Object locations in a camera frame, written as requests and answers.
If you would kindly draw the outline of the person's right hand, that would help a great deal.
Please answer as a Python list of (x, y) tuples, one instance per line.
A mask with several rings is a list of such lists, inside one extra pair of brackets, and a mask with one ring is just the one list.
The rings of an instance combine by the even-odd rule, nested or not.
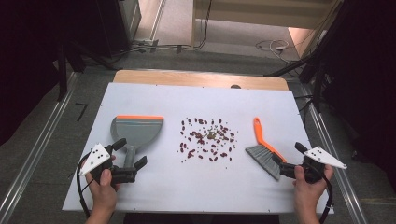
[(293, 181), (295, 200), (297, 202), (317, 203), (318, 199), (327, 188), (325, 179), (321, 179), (314, 184), (305, 181), (304, 168), (297, 165), (294, 168), (295, 180)]

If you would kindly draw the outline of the light wooden box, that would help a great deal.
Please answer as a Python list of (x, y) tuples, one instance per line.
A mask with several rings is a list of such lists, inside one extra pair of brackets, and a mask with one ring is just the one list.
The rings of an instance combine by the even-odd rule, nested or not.
[(300, 58), (308, 56), (316, 48), (315, 41), (318, 39), (318, 31), (289, 27), (290, 37)]

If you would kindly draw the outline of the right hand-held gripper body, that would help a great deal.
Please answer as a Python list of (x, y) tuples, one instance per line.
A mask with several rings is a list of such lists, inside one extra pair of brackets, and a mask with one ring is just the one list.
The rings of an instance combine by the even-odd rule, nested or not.
[(303, 154), (303, 163), (301, 164), (305, 172), (305, 181), (309, 184), (314, 184), (321, 180), (324, 176), (326, 164), (341, 169), (347, 168), (346, 164), (336, 159), (321, 147), (308, 149)]

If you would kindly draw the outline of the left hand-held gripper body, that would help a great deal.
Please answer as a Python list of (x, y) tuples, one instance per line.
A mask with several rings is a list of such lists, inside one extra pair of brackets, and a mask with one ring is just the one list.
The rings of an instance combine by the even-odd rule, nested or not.
[(78, 174), (86, 175), (90, 173), (93, 179), (100, 183), (101, 173), (108, 169), (112, 174), (112, 184), (135, 182), (136, 169), (134, 167), (121, 168), (114, 165), (112, 160), (113, 151), (112, 145), (104, 147), (100, 143), (96, 144), (88, 154), (88, 158), (78, 171)]

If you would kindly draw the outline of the grey dustpan with orange edge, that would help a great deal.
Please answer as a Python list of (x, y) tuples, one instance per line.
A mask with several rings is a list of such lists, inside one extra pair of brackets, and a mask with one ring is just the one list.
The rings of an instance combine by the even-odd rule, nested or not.
[(163, 126), (162, 116), (117, 115), (111, 122), (110, 133), (117, 141), (126, 139), (124, 168), (134, 165), (136, 151), (152, 143)]

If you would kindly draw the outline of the aluminium floor rail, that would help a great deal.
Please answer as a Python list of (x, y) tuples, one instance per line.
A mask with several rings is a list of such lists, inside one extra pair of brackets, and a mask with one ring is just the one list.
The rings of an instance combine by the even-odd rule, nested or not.
[[(307, 106), (306, 124), (312, 126), (312, 131), (308, 131), (311, 144), (317, 143), (336, 159), (339, 159), (341, 154), (337, 151), (334, 138), (325, 123), (324, 113), (318, 113), (312, 103)], [(347, 170), (334, 169), (332, 187), (333, 215), (331, 218), (339, 217), (346, 224), (369, 224)]]
[(42, 130), (40, 131), (39, 136), (35, 139), (35, 143), (31, 147), (22, 146), (22, 148), (28, 149), (29, 154), (23, 161), (18, 174), (9, 185), (9, 188), (5, 194), (5, 198), (0, 201), (0, 224), (7, 224), (7, 222), (10, 220), (15, 207), (24, 193), (31, 176), (33, 175), (33, 172), (37, 167), (43, 153), (45, 152), (47, 144), (67, 107), (77, 82), (78, 73), (73, 72), (67, 79), (68, 90), (66, 91), (66, 94), (52, 108), (51, 113)]

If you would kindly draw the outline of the black curtain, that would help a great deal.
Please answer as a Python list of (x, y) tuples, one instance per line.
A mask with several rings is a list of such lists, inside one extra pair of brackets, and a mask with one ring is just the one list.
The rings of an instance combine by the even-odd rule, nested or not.
[(316, 50), (274, 72), (302, 66), (302, 82), (332, 82), (314, 90), (346, 120), (354, 148), (387, 175), (396, 190), (396, 0), (344, 0)]
[(0, 0), (0, 146), (55, 85), (57, 46), (102, 59), (128, 49), (122, 0)]

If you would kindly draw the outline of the scatter of red beans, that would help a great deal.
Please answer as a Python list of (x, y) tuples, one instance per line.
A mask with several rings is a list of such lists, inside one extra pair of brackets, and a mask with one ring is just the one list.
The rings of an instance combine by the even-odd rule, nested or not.
[(225, 119), (184, 118), (180, 122), (177, 153), (181, 162), (232, 161), (239, 131)]

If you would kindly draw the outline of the person's left hand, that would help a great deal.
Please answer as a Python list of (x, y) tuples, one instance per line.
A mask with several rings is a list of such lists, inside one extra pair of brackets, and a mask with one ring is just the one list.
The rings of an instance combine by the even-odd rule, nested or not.
[(88, 182), (92, 181), (89, 186), (93, 199), (92, 214), (112, 214), (116, 208), (119, 187), (111, 186), (111, 172), (105, 169), (101, 173), (100, 183), (97, 183), (91, 174), (86, 174), (85, 177)]

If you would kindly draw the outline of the orange brush with grey bristles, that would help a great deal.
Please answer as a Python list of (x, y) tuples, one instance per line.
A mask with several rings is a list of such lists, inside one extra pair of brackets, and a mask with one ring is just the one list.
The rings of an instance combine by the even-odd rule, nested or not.
[(246, 153), (274, 180), (278, 181), (280, 179), (280, 168), (273, 161), (272, 155), (274, 153), (277, 154), (283, 162), (286, 162), (286, 159), (281, 155), (280, 152), (278, 152), (274, 147), (264, 140), (262, 124), (258, 117), (253, 119), (253, 129), (258, 145), (247, 147)]

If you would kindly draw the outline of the beige cabinet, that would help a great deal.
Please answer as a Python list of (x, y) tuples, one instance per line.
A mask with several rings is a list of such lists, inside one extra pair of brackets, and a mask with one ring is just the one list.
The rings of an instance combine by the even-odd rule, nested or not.
[(296, 44), (308, 49), (321, 31), (332, 23), (336, 9), (344, 0), (193, 0), (191, 43), (195, 36), (195, 20), (209, 18), (216, 21), (235, 21), (310, 30), (309, 35)]

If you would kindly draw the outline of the black metal stand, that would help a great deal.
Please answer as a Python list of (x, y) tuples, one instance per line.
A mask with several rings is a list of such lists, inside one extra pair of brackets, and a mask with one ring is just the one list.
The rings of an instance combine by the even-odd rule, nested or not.
[(58, 102), (62, 101), (68, 91), (66, 63), (69, 63), (75, 72), (83, 72), (86, 65), (83, 62), (82, 54), (87, 55), (89, 58), (93, 59), (95, 62), (109, 70), (118, 71), (118, 68), (116, 68), (114, 65), (105, 61), (98, 54), (83, 47), (75, 41), (64, 41), (59, 43), (57, 46), (59, 77)]
[(281, 77), (289, 71), (301, 66), (303, 67), (303, 71), (299, 75), (299, 80), (302, 83), (308, 83), (309, 81), (314, 79), (314, 90), (311, 102), (317, 112), (320, 113), (320, 94), (322, 82), (325, 78), (325, 63), (322, 60), (322, 57), (317, 52), (303, 57), (297, 62), (286, 65), (284, 68), (266, 75), (266, 77)]

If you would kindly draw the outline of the person's dark clothing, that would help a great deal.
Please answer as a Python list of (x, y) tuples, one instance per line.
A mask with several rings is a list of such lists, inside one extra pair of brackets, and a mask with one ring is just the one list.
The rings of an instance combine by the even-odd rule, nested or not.
[(123, 224), (280, 224), (279, 215), (126, 214)]

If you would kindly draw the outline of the white board sheet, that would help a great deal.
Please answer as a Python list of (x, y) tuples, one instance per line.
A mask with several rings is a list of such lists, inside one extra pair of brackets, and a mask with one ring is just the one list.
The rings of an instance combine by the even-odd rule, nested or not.
[[(110, 125), (117, 115), (163, 117), (155, 140), (137, 150), (148, 163), (133, 184), (118, 192), (117, 208), (128, 212), (284, 214), (293, 210), (291, 179), (278, 181), (247, 153), (257, 141), (253, 119), (264, 139), (288, 162), (303, 156), (294, 145), (309, 144), (299, 109), (290, 91), (111, 83), (85, 148), (113, 143)], [(225, 119), (239, 131), (232, 161), (181, 162), (177, 153), (184, 118)]]

